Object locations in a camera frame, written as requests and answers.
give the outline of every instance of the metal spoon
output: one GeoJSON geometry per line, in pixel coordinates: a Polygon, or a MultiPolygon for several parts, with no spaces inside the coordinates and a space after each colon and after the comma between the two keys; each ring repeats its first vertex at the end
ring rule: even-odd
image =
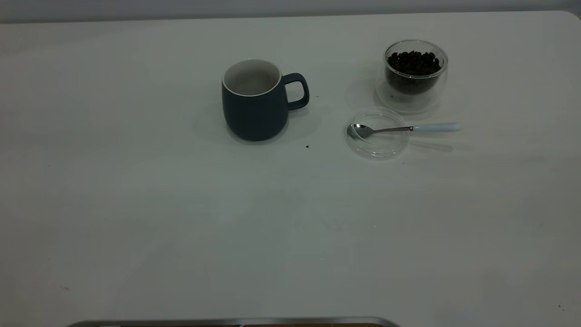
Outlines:
{"type": "Polygon", "coordinates": [[[424,125],[413,125],[407,127],[395,127],[390,129],[378,129],[374,130],[371,127],[367,127],[361,124],[352,124],[348,129],[349,135],[355,138],[358,135],[361,138],[368,138],[375,133],[380,133],[383,131],[459,131],[459,123],[441,123],[441,124],[424,124],[424,125]]]}

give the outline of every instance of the light blue spoon handle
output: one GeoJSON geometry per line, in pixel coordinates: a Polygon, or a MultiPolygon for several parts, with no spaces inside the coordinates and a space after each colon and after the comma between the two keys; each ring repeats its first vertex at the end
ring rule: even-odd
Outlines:
{"type": "Polygon", "coordinates": [[[459,131],[460,123],[414,125],[413,131],[459,131]]]}

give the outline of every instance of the dark blue mug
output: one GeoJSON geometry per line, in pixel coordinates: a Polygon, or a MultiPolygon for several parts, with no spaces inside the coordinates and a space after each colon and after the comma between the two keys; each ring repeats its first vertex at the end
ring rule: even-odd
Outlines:
{"type": "Polygon", "coordinates": [[[282,130],[289,110],[309,103],[309,87],[298,73],[283,76],[274,64],[249,59],[230,67],[222,78],[222,108],[228,127],[247,141],[263,141],[282,130]],[[285,85],[303,85],[304,96],[288,102],[285,85]]]}

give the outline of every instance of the coffee beans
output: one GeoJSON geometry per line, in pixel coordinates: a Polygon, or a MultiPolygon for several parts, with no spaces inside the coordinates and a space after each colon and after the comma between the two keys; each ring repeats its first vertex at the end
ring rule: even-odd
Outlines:
{"type": "MultiPolygon", "coordinates": [[[[394,70],[413,76],[429,76],[438,72],[442,67],[440,60],[431,52],[421,54],[421,52],[411,51],[398,54],[394,52],[388,59],[388,65],[394,70]]],[[[431,89],[437,82],[439,76],[428,78],[413,78],[401,76],[388,67],[385,68],[386,78],[389,84],[397,91],[416,95],[431,89]]]]}
{"type": "Polygon", "coordinates": [[[415,76],[431,75],[441,68],[440,60],[431,52],[394,52],[388,58],[388,64],[400,73],[415,76]]]}

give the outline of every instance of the table surface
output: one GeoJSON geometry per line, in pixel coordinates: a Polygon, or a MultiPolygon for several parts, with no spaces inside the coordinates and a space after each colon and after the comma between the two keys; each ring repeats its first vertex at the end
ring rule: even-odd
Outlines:
{"type": "Polygon", "coordinates": [[[579,58],[565,12],[0,26],[0,325],[577,325],[579,58]],[[343,127],[407,38],[450,59],[439,110],[407,121],[464,129],[370,161],[343,127]],[[245,58],[311,90],[261,144],[221,111],[245,58]]]}

